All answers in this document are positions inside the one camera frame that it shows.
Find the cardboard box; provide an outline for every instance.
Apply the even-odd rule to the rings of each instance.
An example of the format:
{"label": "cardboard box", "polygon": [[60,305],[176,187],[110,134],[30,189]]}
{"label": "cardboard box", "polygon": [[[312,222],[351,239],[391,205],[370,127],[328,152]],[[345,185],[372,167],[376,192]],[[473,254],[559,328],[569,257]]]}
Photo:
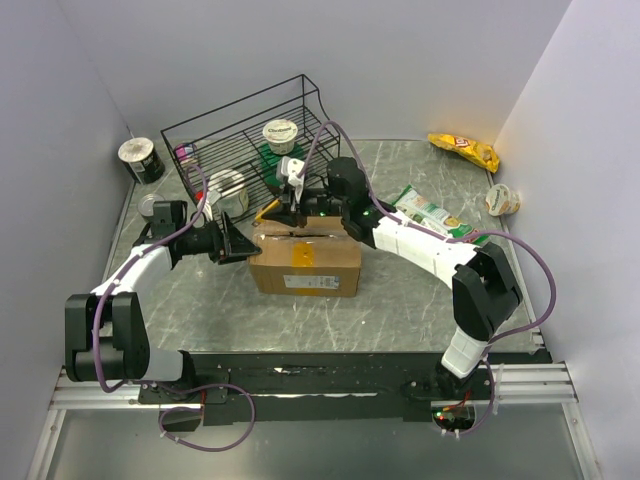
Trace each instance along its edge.
{"label": "cardboard box", "polygon": [[266,221],[253,242],[262,254],[249,257],[249,270],[263,293],[353,297],[358,290],[360,243],[340,218],[310,217],[303,229]]}

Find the wire rack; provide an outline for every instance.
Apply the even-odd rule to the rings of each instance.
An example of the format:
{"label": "wire rack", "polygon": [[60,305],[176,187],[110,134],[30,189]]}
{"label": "wire rack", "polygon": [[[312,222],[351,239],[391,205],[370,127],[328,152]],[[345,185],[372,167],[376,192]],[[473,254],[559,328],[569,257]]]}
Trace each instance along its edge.
{"label": "wire rack", "polygon": [[[207,179],[223,170],[242,174],[241,180],[227,182],[220,191],[224,196],[240,185],[247,189],[248,208],[234,221],[250,218],[270,203],[277,196],[277,187],[269,185],[267,178],[275,174],[276,165],[271,165],[266,158],[265,152],[269,150],[265,147],[262,129],[267,122],[278,118],[291,120],[298,126],[296,144],[306,158],[320,125],[329,119],[319,88],[306,75],[290,78],[162,130],[162,138],[191,200],[196,202],[196,194],[202,191],[202,180],[189,168],[190,164],[181,163],[176,152],[181,144],[195,146],[191,164],[199,165]],[[305,184],[320,182],[327,162],[339,155],[340,134],[329,127],[320,136]]]}

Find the table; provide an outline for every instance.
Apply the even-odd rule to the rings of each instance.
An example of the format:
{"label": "table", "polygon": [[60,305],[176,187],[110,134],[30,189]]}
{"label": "table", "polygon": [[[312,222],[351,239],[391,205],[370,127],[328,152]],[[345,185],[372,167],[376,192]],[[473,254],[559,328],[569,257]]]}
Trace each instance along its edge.
{"label": "table", "polygon": [[[154,184],[133,190],[116,235],[111,272],[126,259],[144,226],[136,210],[142,196],[159,193],[167,200],[188,199],[166,148],[155,143],[167,171]],[[465,223],[479,229],[503,228],[484,208],[491,185],[484,170],[426,141],[354,143],[378,198],[391,200],[411,183]],[[250,236],[249,222],[239,228]],[[519,275],[507,242],[493,241],[505,249]],[[205,255],[184,258],[156,286],[152,308],[143,312],[149,340],[161,348],[189,351],[444,351],[456,328],[451,291],[395,255],[364,245],[362,249],[355,298],[262,294],[246,262],[218,266]],[[501,330],[531,321],[526,303]],[[535,351],[540,343],[535,335],[513,335],[494,350]]]}

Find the chip bag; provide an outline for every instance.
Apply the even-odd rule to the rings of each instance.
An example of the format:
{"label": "chip bag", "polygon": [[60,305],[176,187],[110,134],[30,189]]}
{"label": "chip bag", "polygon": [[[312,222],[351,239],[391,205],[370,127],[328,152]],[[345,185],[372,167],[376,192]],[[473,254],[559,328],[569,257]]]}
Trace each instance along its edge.
{"label": "chip bag", "polygon": [[436,147],[444,148],[462,155],[475,165],[496,173],[500,166],[500,158],[491,145],[476,142],[464,137],[447,135],[446,133],[430,133],[429,141]]}

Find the wall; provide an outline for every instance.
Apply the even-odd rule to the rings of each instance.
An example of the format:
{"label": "wall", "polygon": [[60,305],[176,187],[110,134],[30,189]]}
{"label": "wall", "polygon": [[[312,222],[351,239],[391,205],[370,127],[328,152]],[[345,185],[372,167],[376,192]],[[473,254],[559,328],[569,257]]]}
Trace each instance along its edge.
{"label": "wall", "polygon": [[0,477],[17,479],[64,361],[64,301],[101,278],[128,132],[55,2],[0,2],[0,62]]}
{"label": "wall", "polygon": [[[640,3],[574,0],[496,143],[515,233],[558,280],[543,328],[566,360],[607,479],[640,478]],[[542,311],[548,288],[523,255]]]}
{"label": "wall", "polygon": [[493,142],[569,0],[60,3],[137,134],[304,72],[355,137]]}

